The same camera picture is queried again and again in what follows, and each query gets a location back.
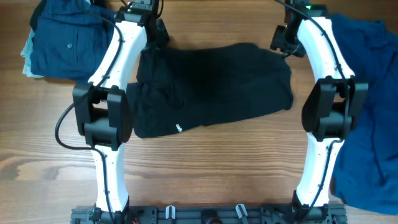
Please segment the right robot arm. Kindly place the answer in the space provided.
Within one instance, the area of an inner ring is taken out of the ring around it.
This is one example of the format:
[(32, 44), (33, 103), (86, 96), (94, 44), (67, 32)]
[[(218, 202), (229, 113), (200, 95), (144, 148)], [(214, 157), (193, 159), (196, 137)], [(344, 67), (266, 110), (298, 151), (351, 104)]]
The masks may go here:
[(272, 50), (282, 58), (307, 56), (315, 85), (303, 105), (302, 126), (307, 155), (294, 191), (286, 223), (336, 223), (331, 214), (329, 188), (337, 155), (358, 124), (368, 83), (357, 80), (335, 40), (326, 6), (309, 1), (281, 1), (285, 24), (275, 30)]

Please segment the black t-shirt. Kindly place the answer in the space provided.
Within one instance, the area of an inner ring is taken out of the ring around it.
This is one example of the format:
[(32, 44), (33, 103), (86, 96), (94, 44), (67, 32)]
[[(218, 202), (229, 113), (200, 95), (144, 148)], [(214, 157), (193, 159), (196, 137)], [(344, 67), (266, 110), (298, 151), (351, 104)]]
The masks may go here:
[(127, 86), (134, 133), (154, 138), (289, 110), (290, 76), (279, 54), (255, 44), (149, 47)]

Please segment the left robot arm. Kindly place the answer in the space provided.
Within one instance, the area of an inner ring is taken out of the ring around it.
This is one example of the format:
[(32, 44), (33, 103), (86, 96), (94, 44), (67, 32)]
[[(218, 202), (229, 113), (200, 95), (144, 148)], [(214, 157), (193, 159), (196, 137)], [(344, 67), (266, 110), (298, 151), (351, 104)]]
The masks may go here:
[(74, 209), (71, 223), (135, 222), (124, 179), (124, 150), (132, 133), (126, 87), (147, 43), (167, 38), (163, 6), (163, 1), (132, 1), (121, 7), (100, 66), (88, 83), (73, 89), (78, 132), (95, 160), (98, 196), (93, 207)]

